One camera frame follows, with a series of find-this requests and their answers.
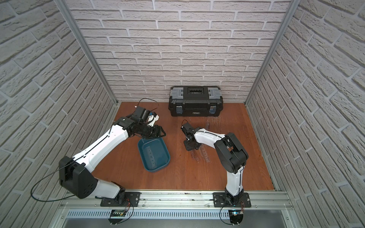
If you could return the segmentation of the clear stencil ruler with holes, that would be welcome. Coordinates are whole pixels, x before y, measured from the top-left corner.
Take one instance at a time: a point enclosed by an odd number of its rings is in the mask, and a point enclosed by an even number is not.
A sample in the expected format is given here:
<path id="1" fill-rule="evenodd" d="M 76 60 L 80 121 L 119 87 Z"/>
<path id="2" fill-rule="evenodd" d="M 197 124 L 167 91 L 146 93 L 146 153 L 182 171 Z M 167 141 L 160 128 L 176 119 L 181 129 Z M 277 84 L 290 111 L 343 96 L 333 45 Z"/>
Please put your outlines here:
<path id="1" fill-rule="evenodd" d="M 210 163 L 210 162 L 211 162 L 211 160 L 210 160 L 210 158 L 209 158 L 209 156 L 208 156 L 208 154 L 207 154 L 207 151 L 206 151 L 205 147 L 204 147 L 204 146 L 201 146 L 201 147 L 199 148 L 199 151 L 200 151 L 201 156 L 202 156 L 202 158 L 204 159 L 204 161 L 205 161 L 206 163 Z"/>

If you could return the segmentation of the clear stencil ruler with triangles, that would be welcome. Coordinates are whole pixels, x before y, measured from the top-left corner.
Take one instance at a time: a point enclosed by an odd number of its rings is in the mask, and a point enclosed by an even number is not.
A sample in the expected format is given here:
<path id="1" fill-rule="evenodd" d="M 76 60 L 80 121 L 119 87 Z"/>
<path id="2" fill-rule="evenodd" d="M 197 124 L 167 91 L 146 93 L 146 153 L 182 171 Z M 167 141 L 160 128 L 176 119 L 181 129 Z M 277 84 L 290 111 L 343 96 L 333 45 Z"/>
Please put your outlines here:
<path id="1" fill-rule="evenodd" d="M 151 147 L 150 146 L 146 147 L 145 152 L 146 152 L 145 159 L 146 159 L 148 169 L 149 170 L 155 169 L 157 167 L 157 165 L 156 165 L 156 160 L 155 160 Z"/>

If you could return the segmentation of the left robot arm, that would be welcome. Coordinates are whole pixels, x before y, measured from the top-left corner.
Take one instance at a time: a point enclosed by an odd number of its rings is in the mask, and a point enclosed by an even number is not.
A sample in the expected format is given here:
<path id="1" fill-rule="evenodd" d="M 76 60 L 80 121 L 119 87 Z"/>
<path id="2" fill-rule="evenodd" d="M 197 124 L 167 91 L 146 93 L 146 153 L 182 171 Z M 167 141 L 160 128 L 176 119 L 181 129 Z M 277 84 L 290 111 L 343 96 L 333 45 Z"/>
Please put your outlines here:
<path id="1" fill-rule="evenodd" d="M 59 162 L 60 185 L 79 199 L 95 196 L 101 199 L 125 201 L 125 189 L 120 185 L 93 176 L 97 165 L 120 143 L 133 136 L 143 139 L 164 137 L 163 128 L 156 125 L 159 116 L 154 111 L 137 106 L 132 114 L 119 118 L 111 128 L 89 147 Z"/>

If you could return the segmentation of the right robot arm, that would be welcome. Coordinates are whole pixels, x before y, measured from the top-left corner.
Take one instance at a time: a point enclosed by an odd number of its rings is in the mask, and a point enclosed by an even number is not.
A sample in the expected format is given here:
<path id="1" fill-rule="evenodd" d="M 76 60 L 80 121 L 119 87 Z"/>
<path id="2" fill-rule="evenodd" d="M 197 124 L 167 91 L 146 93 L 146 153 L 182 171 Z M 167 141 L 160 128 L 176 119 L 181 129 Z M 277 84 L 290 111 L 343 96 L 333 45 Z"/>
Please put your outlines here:
<path id="1" fill-rule="evenodd" d="M 222 166 L 227 171 L 225 201 L 231 206 L 239 204 L 244 193 L 242 176 L 249 155 L 236 135 L 213 133 L 199 127 L 194 129 L 189 123 L 183 124 L 181 130 L 186 138 L 183 143 L 187 151 L 198 150 L 203 144 L 216 150 Z"/>

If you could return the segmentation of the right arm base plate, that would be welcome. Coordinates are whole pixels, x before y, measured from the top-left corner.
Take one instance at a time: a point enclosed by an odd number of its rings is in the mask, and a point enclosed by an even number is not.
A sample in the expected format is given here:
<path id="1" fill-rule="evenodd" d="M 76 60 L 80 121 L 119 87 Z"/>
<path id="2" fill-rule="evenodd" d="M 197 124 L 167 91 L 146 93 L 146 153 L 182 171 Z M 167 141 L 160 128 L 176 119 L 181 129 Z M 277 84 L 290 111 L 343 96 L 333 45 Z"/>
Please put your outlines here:
<path id="1" fill-rule="evenodd" d="M 241 208 L 241 204 L 243 203 L 244 208 L 251 208 L 251 200 L 249 194 L 247 192 L 241 192 L 237 196 L 231 196 L 226 192 L 214 192 L 213 193 L 213 203 L 214 207 L 235 207 Z"/>

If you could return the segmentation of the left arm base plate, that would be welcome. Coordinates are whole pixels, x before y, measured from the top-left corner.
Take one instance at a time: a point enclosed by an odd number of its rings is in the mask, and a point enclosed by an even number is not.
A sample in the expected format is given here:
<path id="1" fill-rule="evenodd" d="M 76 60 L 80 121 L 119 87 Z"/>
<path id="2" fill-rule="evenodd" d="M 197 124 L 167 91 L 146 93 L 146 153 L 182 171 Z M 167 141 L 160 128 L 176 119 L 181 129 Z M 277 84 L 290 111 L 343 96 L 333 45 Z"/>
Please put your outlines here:
<path id="1" fill-rule="evenodd" d="M 141 192 L 121 192 L 114 199 L 101 198 L 101 207 L 126 207 L 131 203 L 134 207 L 138 206 Z"/>

